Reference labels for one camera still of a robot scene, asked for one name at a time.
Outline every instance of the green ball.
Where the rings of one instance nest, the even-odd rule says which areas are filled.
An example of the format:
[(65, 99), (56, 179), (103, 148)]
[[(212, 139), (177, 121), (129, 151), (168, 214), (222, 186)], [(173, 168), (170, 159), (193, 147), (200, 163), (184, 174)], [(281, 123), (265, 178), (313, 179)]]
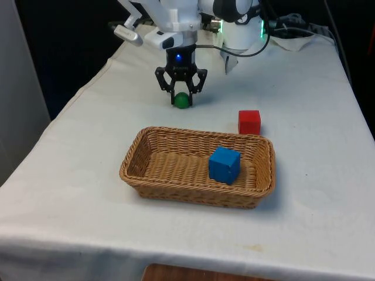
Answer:
[(185, 109), (189, 107), (189, 96), (185, 92), (179, 92), (175, 96), (175, 107)]

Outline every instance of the red cube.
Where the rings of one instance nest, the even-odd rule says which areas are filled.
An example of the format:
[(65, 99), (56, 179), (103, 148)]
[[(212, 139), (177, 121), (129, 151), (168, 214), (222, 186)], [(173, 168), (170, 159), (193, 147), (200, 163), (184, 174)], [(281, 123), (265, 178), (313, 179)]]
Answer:
[(260, 134), (260, 113), (258, 110), (241, 110), (238, 112), (238, 133), (242, 135)]

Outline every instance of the blue cube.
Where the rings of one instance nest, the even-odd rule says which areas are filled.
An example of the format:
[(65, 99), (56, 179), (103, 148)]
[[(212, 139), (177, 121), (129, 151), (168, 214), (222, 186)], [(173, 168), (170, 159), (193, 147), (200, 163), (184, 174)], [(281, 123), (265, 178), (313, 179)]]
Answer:
[(241, 153), (219, 146), (209, 159), (210, 179), (232, 184), (240, 173)]

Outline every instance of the basket rim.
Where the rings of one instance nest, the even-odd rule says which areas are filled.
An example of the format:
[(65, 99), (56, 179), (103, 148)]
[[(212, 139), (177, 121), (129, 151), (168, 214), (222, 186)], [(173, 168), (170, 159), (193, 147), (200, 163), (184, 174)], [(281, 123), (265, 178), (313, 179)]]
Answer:
[(259, 141), (264, 141), (267, 143), (269, 147), (269, 155), (268, 155), (268, 160), (270, 161), (270, 184), (262, 189), (262, 190), (239, 190), (239, 189), (223, 189), (221, 186), (215, 186), (213, 184), (207, 185), (207, 184), (183, 184), (183, 188), (185, 190), (191, 190), (191, 191), (219, 191), (222, 194), (227, 194), (227, 195), (237, 195), (237, 196), (252, 196), (254, 198), (262, 198), (270, 193), (272, 193), (275, 189), (276, 186), (276, 176), (275, 176), (275, 152), (274, 148), (272, 145), (272, 142), (259, 135), (239, 135), (236, 133), (221, 133), (221, 132), (209, 132), (209, 131), (196, 131), (196, 130), (191, 130), (191, 129), (179, 129), (179, 128), (169, 128), (165, 126), (150, 126), (146, 127), (142, 130), (140, 130), (135, 137), (135, 140), (133, 141), (132, 145), (130, 146), (125, 159), (122, 161), (121, 167), (120, 167), (120, 178), (128, 183), (130, 186), (135, 187), (135, 186), (148, 186), (148, 187), (154, 187), (154, 188), (176, 188), (177, 190), (180, 189), (181, 187), (178, 187), (178, 185), (181, 185), (181, 181), (176, 181), (176, 180), (160, 180), (160, 179), (148, 179), (147, 177), (138, 177), (138, 176), (130, 176), (128, 174), (128, 168), (131, 163), (132, 158), (134, 157), (134, 151), (138, 147), (140, 141), (142, 140), (142, 137), (145, 136), (148, 132), (150, 131), (177, 131), (180, 133), (184, 134), (193, 134), (197, 136), (207, 136), (212, 137), (228, 137), (232, 136), (235, 138), (243, 138), (243, 139), (254, 139), (254, 140), (259, 140)]

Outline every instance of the table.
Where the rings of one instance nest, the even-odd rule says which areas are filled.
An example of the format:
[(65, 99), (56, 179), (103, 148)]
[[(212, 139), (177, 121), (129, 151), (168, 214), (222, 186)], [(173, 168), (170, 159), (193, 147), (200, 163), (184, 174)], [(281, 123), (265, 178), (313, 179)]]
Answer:
[(257, 277), (246, 277), (228, 273), (181, 268), (169, 265), (149, 265), (142, 281), (272, 281)]
[[(209, 76), (191, 109), (161, 93), (165, 56), (147, 45), (122, 45), (78, 91), (0, 188), (3, 281), (140, 280), (151, 263), (375, 279), (375, 146), (335, 48), (272, 44), (227, 76), (215, 50), (196, 57)], [(142, 128), (237, 132), (241, 109), (260, 110), (277, 158), (277, 187), (255, 210), (146, 200), (120, 180)]]

